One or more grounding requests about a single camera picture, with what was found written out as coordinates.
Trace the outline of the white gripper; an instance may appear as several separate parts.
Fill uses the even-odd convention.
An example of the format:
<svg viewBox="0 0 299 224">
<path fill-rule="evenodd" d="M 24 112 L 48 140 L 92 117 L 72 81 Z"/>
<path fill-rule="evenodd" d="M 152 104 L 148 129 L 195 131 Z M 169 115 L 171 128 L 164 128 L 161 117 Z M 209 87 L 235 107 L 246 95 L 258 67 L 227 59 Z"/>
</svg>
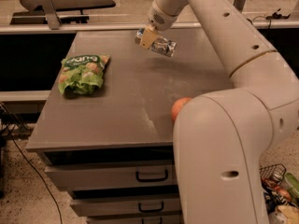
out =
<svg viewBox="0 0 299 224">
<path fill-rule="evenodd" d="M 140 46 L 148 49 L 158 37 L 158 31 L 169 29 L 177 18 L 178 13 L 175 7 L 170 4 L 159 4 L 157 1 L 154 1 L 148 13 L 148 20 L 151 25 L 147 25 L 144 29 L 140 30 Z"/>
</svg>

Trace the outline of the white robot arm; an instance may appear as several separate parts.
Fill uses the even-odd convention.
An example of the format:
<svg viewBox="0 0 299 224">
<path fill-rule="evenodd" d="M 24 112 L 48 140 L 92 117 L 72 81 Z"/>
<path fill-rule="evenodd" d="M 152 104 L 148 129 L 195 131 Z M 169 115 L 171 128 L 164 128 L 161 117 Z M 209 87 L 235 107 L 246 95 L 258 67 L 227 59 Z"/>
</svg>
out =
<svg viewBox="0 0 299 224">
<path fill-rule="evenodd" d="M 173 147 L 184 224 L 268 224 L 259 159 L 298 127 L 299 80 L 227 0 L 154 0 L 148 48 L 190 6 L 234 86 L 191 99 Z"/>
</svg>

